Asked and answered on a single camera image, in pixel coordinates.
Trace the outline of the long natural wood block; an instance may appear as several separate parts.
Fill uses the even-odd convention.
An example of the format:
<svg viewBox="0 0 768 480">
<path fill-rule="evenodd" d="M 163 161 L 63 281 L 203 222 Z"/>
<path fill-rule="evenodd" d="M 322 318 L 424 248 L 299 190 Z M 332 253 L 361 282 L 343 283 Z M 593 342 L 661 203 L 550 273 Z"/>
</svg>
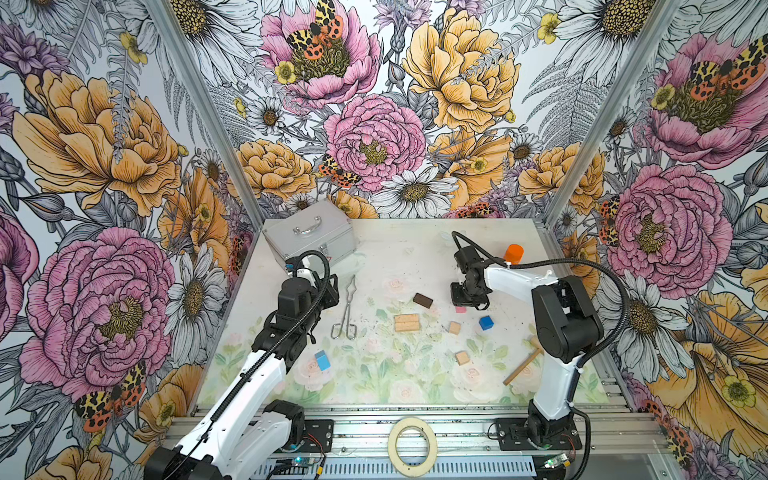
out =
<svg viewBox="0 0 768 480">
<path fill-rule="evenodd" d="M 397 333 L 420 331 L 421 325 L 419 322 L 400 322 L 395 324 L 395 331 Z"/>
</svg>

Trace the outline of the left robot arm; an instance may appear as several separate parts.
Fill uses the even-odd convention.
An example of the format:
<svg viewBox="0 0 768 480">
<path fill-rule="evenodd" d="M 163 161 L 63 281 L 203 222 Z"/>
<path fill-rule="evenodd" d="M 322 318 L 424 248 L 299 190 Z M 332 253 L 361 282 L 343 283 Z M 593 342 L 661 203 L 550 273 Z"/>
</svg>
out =
<svg viewBox="0 0 768 480">
<path fill-rule="evenodd" d="M 175 446 L 159 447 L 145 479 L 248 479 L 277 450 L 303 437 L 301 406 L 274 401 L 258 411 L 298 360 L 324 310 L 339 303 L 338 278 L 307 270 L 285 280 L 240 373 Z"/>
</svg>

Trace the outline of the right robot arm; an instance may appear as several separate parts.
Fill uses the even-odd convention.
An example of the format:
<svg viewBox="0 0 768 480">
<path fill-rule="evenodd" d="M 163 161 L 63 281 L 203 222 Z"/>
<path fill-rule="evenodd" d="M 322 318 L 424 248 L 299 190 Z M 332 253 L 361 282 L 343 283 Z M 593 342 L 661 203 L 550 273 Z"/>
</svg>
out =
<svg viewBox="0 0 768 480">
<path fill-rule="evenodd" d="M 476 247 L 460 247 L 454 259 L 464 280 L 450 285 L 451 301 L 478 311 L 490 305 L 489 295 L 503 293 L 528 302 L 538 344 L 543 348 L 543 380 L 529 402 L 525 423 L 528 441 L 544 448 L 571 430 L 573 399 L 587 361 L 603 338 L 604 329 L 582 280 L 559 277 L 550 266 L 564 259 L 512 264 L 498 257 L 484 259 Z M 535 274 L 535 268 L 547 268 Z"/>
</svg>

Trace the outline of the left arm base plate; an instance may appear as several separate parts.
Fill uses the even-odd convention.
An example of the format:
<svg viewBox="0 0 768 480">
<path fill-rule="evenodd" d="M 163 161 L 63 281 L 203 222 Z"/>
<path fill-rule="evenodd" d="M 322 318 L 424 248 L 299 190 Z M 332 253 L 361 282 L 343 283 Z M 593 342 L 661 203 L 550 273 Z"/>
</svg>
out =
<svg viewBox="0 0 768 480">
<path fill-rule="evenodd" d="M 284 449 L 285 453 L 330 453 L 334 439 L 335 422 L 330 419 L 310 419 L 304 423 L 302 438 L 298 444 Z"/>
</svg>

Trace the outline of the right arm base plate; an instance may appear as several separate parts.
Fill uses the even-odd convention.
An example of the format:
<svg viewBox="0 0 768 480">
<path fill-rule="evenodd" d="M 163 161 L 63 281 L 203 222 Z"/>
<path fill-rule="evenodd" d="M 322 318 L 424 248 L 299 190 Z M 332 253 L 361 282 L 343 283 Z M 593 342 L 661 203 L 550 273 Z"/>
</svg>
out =
<svg viewBox="0 0 768 480">
<path fill-rule="evenodd" d="M 578 451 L 583 448 L 573 416 L 554 421 L 538 417 L 498 418 L 494 428 L 502 451 Z"/>
</svg>

